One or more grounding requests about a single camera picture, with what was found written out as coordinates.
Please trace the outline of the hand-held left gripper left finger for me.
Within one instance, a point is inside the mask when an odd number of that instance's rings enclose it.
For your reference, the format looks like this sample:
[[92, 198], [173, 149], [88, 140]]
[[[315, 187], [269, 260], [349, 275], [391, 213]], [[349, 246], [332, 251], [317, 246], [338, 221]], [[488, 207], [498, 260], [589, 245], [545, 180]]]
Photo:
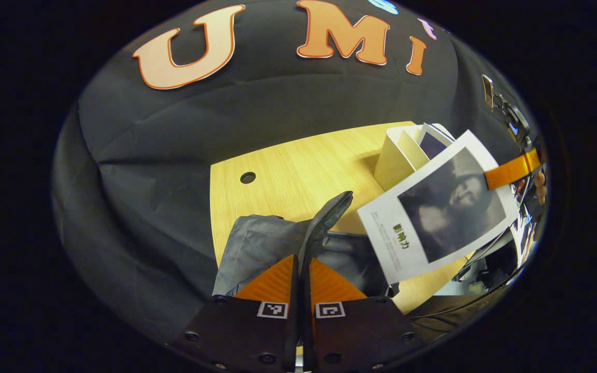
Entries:
[[236, 295], [214, 295], [182, 331], [182, 356], [213, 371], [293, 371], [296, 267], [290, 255]]

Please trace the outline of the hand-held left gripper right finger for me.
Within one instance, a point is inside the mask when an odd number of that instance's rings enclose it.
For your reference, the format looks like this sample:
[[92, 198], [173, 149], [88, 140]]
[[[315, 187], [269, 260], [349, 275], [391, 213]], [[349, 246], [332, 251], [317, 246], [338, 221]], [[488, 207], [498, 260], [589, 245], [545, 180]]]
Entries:
[[313, 259], [305, 279], [305, 351], [312, 371], [390, 371], [418, 354], [423, 340], [394, 301], [367, 296]]

